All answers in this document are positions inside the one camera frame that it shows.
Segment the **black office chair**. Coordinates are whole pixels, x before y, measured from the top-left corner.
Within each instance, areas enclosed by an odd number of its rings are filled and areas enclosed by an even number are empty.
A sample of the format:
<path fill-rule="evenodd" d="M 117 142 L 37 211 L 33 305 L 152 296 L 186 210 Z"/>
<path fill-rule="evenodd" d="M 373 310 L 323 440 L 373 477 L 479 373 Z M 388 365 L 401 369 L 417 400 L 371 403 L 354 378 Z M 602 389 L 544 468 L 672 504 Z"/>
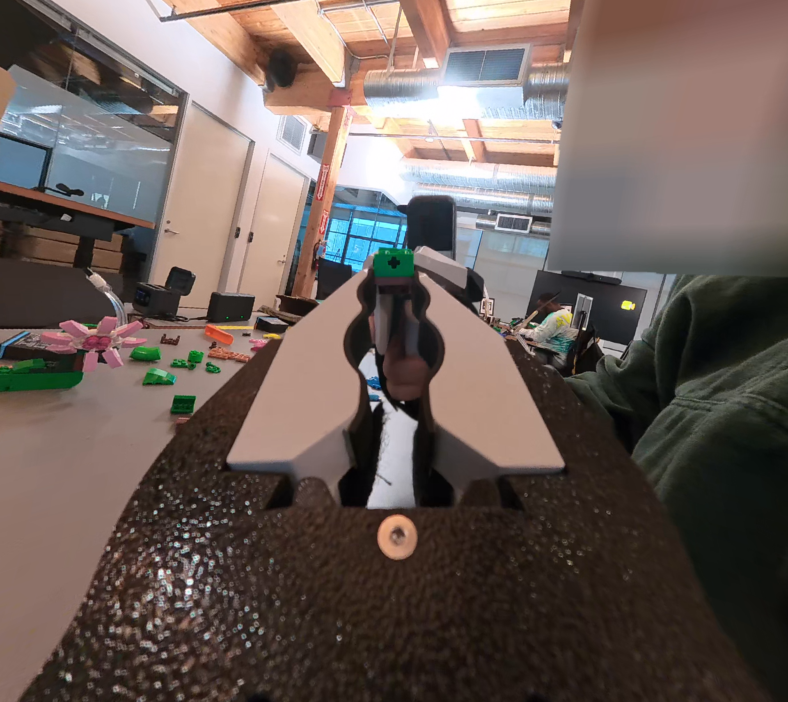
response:
<path fill-rule="evenodd" d="M 314 298 L 324 301 L 353 277 L 354 271 L 349 264 L 319 259 L 317 268 L 317 291 Z"/>

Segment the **wooden top desk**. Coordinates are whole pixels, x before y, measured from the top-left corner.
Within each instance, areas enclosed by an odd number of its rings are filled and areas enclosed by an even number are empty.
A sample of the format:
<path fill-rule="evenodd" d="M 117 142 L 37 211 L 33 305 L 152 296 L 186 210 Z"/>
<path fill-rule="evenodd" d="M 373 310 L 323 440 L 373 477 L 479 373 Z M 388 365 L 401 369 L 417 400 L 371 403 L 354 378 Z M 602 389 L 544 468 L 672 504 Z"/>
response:
<path fill-rule="evenodd" d="M 92 266 L 94 244 L 98 240 L 110 242 L 113 234 L 133 227 L 156 229 L 153 222 L 134 216 L 4 182 L 1 182 L 1 204 L 2 221 L 78 237 L 74 268 Z"/>

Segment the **group of green lego pieces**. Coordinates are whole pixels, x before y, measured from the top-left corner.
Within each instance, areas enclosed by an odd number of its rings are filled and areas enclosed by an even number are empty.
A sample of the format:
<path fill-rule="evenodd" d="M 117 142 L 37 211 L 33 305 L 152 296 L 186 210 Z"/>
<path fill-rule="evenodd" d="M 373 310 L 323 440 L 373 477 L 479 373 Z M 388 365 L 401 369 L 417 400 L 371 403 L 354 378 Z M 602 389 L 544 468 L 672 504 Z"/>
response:
<path fill-rule="evenodd" d="M 162 352 L 158 346 L 136 346 L 132 349 L 129 359 L 133 362 L 160 363 L 163 362 Z M 175 386 L 177 370 L 194 371 L 203 369 L 206 373 L 217 375 L 222 372 L 219 365 L 214 364 L 207 357 L 206 352 L 190 350 L 184 358 L 174 358 L 168 369 L 153 365 L 143 376 L 143 386 Z M 178 419 L 185 419 L 195 412 L 196 396 L 173 395 L 170 414 Z"/>

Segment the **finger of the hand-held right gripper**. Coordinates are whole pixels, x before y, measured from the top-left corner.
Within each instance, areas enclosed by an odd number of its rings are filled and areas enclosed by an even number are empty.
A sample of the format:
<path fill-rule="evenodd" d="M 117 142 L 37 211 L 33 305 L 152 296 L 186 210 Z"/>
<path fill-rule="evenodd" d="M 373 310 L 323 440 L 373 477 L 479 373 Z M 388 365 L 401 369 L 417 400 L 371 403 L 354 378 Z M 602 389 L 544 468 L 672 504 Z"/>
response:
<path fill-rule="evenodd" d="M 415 278 L 426 287 L 429 281 L 437 284 L 458 300 L 468 299 L 468 270 L 453 259 L 440 254 L 428 246 L 414 250 Z"/>
<path fill-rule="evenodd" d="M 374 345 L 376 349 L 387 349 L 397 333 L 401 314 L 408 293 L 405 291 L 376 291 L 374 306 Z"/>

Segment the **person's right hand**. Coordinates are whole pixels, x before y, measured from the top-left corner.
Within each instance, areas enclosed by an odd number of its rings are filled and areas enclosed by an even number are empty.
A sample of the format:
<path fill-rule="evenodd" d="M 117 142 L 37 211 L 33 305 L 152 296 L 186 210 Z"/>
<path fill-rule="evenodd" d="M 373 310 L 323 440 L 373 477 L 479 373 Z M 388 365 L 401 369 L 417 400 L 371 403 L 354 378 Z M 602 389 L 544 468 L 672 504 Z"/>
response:
<path fill-rule="evenodd" d="M 385 354 L 376 353 L 381 387 L 391 403 L 397 405 L 419 401 L 428 382 L 428 364 L 416 354 L 409 354 L 403 338 L 395 335 Z"/>

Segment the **black rectangular case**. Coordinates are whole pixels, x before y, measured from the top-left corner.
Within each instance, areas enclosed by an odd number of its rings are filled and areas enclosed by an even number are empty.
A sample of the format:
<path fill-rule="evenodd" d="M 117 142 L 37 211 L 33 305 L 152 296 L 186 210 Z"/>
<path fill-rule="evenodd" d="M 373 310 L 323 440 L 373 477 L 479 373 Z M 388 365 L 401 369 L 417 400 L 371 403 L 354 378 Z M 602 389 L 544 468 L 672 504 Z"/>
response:
<path fill-rule="evenodd" d="M 114 313 L 82 270 L 1 260 L 2 329 L 52 329 L 68 320 L 98 323 Z"/>

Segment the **silver ventilation duct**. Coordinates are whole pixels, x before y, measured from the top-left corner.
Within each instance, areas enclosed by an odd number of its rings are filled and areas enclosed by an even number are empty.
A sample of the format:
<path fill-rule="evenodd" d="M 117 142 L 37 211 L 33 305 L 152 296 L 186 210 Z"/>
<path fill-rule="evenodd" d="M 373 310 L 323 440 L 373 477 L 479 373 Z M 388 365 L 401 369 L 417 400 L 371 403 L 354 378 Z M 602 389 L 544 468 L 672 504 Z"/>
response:
<path fill-rule="evenodd" d="M 428 186 L 549 194 L 555 190 L 557 167 L 485 164 L 403 158 L 397 175 L 403 181 Z"/>
<path fill-rule="evenodd" d="M 547 121 L 564 118 L 568 64 L 531 67 L 521 79 L 492 83 L 446 83 L 427 70 L 370 71 L 362 90 L 378 116 L 414 119 Z"/>

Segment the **green lego leaf base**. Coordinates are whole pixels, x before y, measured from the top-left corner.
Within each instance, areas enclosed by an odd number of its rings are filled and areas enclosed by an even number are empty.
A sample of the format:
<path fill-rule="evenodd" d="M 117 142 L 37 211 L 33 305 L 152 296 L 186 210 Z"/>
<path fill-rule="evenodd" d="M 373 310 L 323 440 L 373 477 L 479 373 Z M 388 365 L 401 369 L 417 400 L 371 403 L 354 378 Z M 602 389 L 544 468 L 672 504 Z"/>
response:
<path fill-rule="evenodd" d="M 70 363 L 41 358 L 2 362 L 1 392 L 68 390 L 80 384 L 83 376 L 83 371 Z"/>

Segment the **green and brown lego assembly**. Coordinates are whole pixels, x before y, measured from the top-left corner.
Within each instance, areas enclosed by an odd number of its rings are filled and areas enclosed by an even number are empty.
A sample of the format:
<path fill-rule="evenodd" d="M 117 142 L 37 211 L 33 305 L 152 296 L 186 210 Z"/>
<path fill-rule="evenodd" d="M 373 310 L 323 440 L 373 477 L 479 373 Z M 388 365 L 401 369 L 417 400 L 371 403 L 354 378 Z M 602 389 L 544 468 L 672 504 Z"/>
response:
<path fill-rule="evenodd" d="M 375 287 L 380 294 L 409 294 L 415 277 L 414 251 L 380 248 L 372 260 Z"/>

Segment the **dark monitor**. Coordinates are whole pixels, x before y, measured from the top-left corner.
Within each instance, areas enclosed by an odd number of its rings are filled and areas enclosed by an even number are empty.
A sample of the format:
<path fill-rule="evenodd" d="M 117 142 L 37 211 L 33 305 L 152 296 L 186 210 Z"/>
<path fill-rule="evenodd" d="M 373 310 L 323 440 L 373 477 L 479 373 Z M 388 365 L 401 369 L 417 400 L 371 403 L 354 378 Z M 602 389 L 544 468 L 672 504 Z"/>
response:
<path fill-rule="evenodd" d="M 46 184 L 53 150 L 1 134 L 1 182 L 25 189 Z"/>

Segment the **black ceiling speaker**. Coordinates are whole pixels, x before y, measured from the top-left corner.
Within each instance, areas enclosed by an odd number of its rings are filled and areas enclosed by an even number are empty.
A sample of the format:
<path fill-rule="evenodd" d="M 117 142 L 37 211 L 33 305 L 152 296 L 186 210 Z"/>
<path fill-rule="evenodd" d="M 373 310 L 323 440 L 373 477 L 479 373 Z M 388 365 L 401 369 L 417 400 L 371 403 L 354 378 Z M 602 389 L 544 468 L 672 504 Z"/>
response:
<path fill-rule="evenodd" d="M 296 80 L 298 67 L 299 63 L 286 48 L 273 48 L 264 68 L 263 91 L 271 94 L 278 88 L 291 87 Z"/>

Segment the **stack of cardboard boxes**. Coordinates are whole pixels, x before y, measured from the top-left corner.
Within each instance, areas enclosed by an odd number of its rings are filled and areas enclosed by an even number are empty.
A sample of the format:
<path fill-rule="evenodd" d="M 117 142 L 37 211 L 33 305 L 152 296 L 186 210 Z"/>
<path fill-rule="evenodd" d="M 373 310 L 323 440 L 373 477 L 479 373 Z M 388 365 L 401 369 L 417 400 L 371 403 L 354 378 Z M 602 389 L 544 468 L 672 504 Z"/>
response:
<path fill-rule="evenodd" d="M 79 242 L 79 237 L 74 234 L 25 224 L 2 225 L 2 256 L 23 262 L 71 266 Z M 102 273 L 119 273 L 123 262 L 123 243 L 121 234 L 113 234 L 110 241 L 95 241 L 89 266 Z"/>

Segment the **person's right forearm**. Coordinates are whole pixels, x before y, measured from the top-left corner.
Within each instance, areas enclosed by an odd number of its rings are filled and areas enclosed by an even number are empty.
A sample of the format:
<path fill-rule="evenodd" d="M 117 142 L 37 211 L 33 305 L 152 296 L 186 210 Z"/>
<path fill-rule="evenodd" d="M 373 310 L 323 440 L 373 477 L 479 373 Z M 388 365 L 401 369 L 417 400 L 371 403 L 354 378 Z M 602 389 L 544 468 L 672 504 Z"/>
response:
<path fill-rule="evenodd" d="M 592 371 L 566 378 L 578 400 L 612 426 L 627 454 L 664 407 L 655 350 L 646 340 L 633 342 L 616 358 L 606 354 Z"/>

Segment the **person's torso in green jacket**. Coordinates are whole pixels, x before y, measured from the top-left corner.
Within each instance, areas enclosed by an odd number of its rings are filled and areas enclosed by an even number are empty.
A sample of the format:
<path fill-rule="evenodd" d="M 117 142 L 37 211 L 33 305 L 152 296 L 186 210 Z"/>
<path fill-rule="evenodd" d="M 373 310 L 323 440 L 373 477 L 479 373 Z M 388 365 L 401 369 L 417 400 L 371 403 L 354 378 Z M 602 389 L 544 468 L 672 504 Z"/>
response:
<path fill-rule="evenodd" d="M 714 613 L 786 700 L 786 278 L 680 278 L 635 353 L 655 414 L 633 457 Z"/>

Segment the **black charger box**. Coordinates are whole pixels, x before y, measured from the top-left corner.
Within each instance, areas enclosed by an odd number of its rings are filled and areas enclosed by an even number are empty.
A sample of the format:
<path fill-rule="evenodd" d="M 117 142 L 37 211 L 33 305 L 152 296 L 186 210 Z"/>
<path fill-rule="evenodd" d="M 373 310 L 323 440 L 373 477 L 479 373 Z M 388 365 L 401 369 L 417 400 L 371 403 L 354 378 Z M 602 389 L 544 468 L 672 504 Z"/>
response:
<path fill-rule="evenodd" d="M 206 320 L 208 323 L 247 321 L 254 312 L 254 303 L 253 294 L 214 291 L 206 310 Z"/>

